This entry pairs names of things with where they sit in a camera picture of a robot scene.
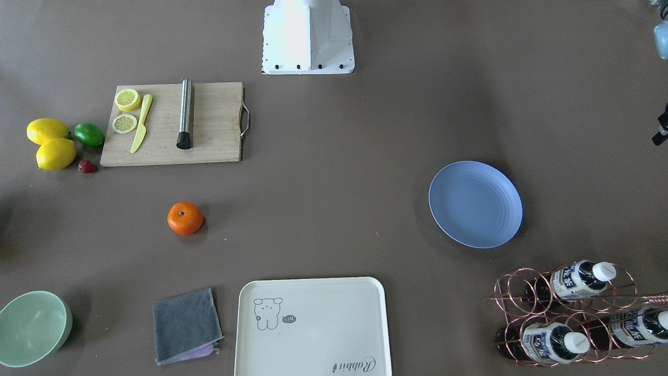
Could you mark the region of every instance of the bowl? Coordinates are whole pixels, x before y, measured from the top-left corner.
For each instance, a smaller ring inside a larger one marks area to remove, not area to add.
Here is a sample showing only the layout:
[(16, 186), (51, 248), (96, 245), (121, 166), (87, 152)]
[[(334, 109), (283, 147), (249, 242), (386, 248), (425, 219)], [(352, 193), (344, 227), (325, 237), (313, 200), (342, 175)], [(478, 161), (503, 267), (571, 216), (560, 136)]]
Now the bowl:
[(429, 188), (436, 223), (452, 239), (473, 248), (494, 248), (517, 233), (522, 201), (499, 170), (476, 161), (460, 161), (439, 171)]
[(25, 367), (58, 350), (72, 328), (67, 304), (48, 291), (25, 293), (0, 310), (0, 363)]

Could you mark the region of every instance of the green lime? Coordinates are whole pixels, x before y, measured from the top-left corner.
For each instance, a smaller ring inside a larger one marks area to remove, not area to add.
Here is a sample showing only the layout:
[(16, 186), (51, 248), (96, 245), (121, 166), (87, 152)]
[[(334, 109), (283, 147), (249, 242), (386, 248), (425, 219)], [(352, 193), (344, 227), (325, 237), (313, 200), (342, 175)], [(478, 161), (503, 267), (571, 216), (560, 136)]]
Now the green lime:
[(89, 122), (74, 127), (74, 138), (87, 147), (98, 147), (104, 144), (102, 129)]

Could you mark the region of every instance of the white tray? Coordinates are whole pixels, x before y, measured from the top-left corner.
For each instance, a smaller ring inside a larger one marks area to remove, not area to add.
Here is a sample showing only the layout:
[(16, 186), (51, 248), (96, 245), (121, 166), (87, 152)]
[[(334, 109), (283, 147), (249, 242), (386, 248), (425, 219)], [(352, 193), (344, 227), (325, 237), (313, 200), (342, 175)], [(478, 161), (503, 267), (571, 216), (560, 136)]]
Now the white tray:
[(338, 374), (392, 374), (378, 280), (267, 280), (241, 289), (235, 376)]

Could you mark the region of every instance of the yellow knife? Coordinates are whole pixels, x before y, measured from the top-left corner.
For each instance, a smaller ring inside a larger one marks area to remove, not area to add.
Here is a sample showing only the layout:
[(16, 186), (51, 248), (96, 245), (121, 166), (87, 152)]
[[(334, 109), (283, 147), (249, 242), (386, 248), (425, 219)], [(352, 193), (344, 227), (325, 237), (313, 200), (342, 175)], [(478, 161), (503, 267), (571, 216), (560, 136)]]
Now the yellow knife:
[(139, 115), (139, 123), (137, 124), (137, 130), (134, 134), (134, 141), (132, 141), (132, 147), (130, 147), (131, 153), (137, 151), (139, 145), (142, 144), (142, 141), (146, 136), (146, 115), (148, 114), (148, 109), (151, 108), (151, 103), (153, 103), (153, 95), (145, 95), (142, 100), (142, 113)]

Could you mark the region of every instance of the bear drawing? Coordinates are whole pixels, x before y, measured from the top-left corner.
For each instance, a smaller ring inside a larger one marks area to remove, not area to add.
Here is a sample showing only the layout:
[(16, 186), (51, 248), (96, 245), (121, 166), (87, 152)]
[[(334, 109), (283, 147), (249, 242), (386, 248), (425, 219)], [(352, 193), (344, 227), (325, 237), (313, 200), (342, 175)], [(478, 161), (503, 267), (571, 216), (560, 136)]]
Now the bear drawing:
[(279, 325), (279, 313), (281, 312), (282, 298), (255, 299), (255, 320), (257, 328), (261, 331), (276, 329)]

